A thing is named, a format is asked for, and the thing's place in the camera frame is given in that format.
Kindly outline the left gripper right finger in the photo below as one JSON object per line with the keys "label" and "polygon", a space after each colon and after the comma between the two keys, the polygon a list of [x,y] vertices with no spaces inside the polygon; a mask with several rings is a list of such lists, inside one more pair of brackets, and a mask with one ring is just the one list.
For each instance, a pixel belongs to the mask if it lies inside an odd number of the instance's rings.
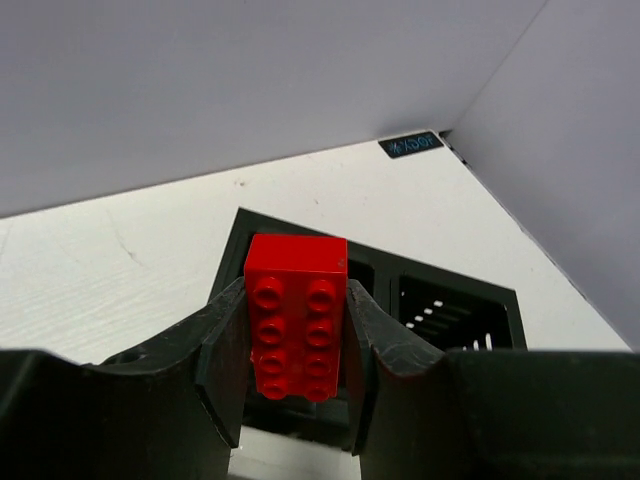
{"label": "left gripper right finger", "polygon": [[441,351],[347,286],[351,452],[365,479],[635,479],[639,358]]}

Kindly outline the red green lego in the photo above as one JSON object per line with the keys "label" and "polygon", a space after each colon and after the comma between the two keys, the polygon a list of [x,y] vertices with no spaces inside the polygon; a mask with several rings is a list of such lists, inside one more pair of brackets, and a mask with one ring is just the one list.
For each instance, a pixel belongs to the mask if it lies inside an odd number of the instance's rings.
{"label": "red green lego", "polygon": [[337,395],[348,243],[317,235],[253,236],[244,264],[257,391],[321,403]]}

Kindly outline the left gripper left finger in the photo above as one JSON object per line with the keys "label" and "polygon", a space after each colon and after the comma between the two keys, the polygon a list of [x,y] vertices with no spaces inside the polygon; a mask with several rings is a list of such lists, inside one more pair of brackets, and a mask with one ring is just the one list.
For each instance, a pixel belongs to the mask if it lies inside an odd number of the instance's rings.
{"label": "left gripper left finger", "polygon": [[222,479],[250,370],[242,280],[100,364],[1,354],[5,479]]}

